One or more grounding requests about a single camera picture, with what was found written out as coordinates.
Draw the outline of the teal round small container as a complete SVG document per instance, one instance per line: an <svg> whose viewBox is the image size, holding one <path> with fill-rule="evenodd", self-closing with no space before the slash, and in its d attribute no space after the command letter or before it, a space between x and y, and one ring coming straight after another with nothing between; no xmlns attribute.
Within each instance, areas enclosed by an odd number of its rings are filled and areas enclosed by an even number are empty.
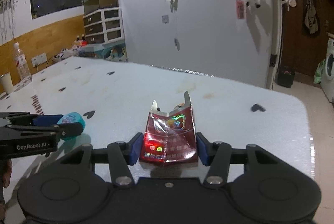
<svg viewBox="0 0 334 224"><path fill-rule="evenodd" d="M80 136L85 129L85 121L77 112L70 112L57 122L60 127L60 138L64 141L75 139Z"/></svg>

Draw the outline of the red cigarette pack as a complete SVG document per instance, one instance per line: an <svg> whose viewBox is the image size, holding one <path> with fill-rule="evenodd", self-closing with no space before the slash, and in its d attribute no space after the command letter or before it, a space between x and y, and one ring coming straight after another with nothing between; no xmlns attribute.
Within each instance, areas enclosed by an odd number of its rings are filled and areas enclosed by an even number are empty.
<svg viewBox="0 0 334 224"><path fill-rule="evenodd" d="M145 128L140 160L155 165L193 163L198 160L191 98L170 112L153 101Z"/></svg>

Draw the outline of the clear water bottle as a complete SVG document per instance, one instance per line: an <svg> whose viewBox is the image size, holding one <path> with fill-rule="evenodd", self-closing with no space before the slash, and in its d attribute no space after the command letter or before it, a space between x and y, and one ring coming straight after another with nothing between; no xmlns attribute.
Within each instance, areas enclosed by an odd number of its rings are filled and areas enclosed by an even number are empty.
<svg viewBox="0 0 334 224"><path fill-rule="evenodd" d="M14 60L21 83L23 86L27 86L29 83L32 82L32 75L30 73L25 54L20 48L18 42L14 43Z"/></svg>

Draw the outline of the small black floor box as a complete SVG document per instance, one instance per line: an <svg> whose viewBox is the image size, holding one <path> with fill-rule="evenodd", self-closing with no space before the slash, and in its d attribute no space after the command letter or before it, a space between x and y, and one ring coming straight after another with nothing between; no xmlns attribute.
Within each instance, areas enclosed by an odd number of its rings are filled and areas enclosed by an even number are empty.
<svg viewBox="0 0 334 224"><path fill-rule="evenodd" d="M281 66L278 70L277 84L282 87L291 88L294 82L294 77L294 68L288 66Z"/></svg>

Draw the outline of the white drawer cabinet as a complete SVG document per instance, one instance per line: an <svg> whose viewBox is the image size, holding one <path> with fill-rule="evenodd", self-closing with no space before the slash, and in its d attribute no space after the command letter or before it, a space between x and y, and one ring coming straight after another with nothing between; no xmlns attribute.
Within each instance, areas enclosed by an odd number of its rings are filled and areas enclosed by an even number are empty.
<svg viewBox="0 0 334 224"><path fill-rule="evenodd" d="M83 17L83 24L89 44L116 43L124 39L120 7L95 10Z"/></svg>

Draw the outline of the green bag by washer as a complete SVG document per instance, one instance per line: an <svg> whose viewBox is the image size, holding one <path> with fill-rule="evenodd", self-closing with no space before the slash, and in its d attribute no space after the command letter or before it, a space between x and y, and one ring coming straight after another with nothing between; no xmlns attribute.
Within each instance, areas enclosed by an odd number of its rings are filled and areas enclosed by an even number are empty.
<svg viewBox="0 0 334 224"><path fill-rule="evenodd" d="M325 68L325 60L322 60L318 64L318 67L317 67L316 72L314 74L314 84L320 84L321 83L324 68Z"/></svg>

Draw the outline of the dark wooden door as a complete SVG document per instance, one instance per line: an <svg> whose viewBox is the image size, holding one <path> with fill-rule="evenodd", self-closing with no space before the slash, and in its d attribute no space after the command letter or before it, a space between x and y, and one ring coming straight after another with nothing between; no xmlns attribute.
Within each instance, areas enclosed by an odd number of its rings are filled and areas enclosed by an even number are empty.
<svg viewBox="0 0 334 224"><path fill-rule="evenodd" d="M295 0L294 7L283 5L281 65L313 76L325 59L328 0Z"/></svg>

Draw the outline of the white washing machine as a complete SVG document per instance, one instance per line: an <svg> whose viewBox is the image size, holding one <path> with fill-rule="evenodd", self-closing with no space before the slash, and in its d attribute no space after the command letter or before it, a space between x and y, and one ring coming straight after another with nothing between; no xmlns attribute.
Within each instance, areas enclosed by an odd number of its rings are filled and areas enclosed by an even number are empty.
<svg viewBox="0 0 334 224"><path fill-rule="evenodd" d="M323 70L320 86L330 103L333 103L333 97L334 97L333 61L334 61L334 40L332 37L329 37L328 43L327 43L327 54L325 58L324 70Z"/></svg>

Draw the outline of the white refrigerator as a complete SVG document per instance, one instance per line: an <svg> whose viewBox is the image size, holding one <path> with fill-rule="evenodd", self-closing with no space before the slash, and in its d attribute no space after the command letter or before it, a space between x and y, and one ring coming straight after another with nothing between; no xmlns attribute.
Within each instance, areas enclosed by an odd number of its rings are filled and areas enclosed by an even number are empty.
<svg viewBox="0 0 334 224"><path fill-rule="evenodd" d="M281 50L282 35L282 4L281 0L272 0L272 44L269 60L266 88L273 89Z"/></svg>

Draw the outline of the hanging brown bag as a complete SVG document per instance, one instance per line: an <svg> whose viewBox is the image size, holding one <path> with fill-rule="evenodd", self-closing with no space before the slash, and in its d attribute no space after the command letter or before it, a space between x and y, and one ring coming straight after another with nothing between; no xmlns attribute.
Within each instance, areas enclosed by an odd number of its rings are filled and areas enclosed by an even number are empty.
<svg viewBox="0 0 334 224"><path fill-rule="evenodd" d="M317 37L319 35L319 17L316 10L316 0L303 0L303 32L309 37Z"/></svg>

